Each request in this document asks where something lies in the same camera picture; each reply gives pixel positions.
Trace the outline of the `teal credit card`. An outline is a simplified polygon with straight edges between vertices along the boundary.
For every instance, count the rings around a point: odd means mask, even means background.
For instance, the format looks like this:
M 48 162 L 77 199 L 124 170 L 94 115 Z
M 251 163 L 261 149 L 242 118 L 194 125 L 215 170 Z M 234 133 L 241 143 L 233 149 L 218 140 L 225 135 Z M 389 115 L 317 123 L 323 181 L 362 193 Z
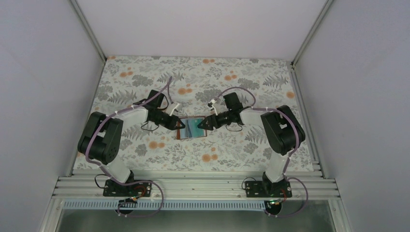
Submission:
M 202 121 L 201 118 L 186 118 L 184 119 L 185 129 L 181 133 L 186 138 L 199 138 L 206 136 L 205 130 L 199 129 L 197 126 Z

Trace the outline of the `brown leather card holder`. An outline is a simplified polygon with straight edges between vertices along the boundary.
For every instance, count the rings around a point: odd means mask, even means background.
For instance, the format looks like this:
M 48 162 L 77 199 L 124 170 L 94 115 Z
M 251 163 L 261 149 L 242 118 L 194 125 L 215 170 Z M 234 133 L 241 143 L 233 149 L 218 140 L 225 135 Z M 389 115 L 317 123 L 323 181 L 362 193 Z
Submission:
M 185 128 L 177 130 L 176 138 L 178 140 L 186 140 L 206 137 L 207 131 L 198 127 L 198 125 L 204 119 L 204 116 L 190 116 L 180 118 L 181 122 L 185 125 Z

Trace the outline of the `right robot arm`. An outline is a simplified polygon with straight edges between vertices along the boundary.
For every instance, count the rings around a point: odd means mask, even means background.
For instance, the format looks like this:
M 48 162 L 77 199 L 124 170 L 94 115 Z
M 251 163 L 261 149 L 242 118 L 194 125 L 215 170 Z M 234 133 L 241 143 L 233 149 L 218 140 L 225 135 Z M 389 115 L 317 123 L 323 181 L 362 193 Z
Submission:
M 275 152 L 263 173 L 262 182 L 267 189 L 284 185 L 287 181 L 286 169 L 291 156 L 306 139 L 306 134 L 290 107 L 286 105 L 273 109 L 244 107 L 236 93 L 229 93 L 223 98 L 227 111 L 205 117 L 198 124 L 198 128 L 212 131 L 232 123 L 239 126 L 262 127 L 270 147 Z

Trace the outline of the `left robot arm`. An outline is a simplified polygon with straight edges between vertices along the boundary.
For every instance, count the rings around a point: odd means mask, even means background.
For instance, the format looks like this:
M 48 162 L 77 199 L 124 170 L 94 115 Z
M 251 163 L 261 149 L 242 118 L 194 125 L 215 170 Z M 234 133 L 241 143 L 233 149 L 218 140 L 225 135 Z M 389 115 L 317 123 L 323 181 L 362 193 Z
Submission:
M 185 128 L 185 124 L 175 115 L 181 104 L 169 101 L 163 110 L 161 104 L 164 98 L 160 91 L 152 90 L 147 99 L 111 115 L 93 112 L 79 139 L 78 152 L 86 156 L 86 161 L 98 165 L 115 183 L 123 186 L 131 184 L 133 173 L 118 157 L 123 131 L 148 122 L 170 131 Z

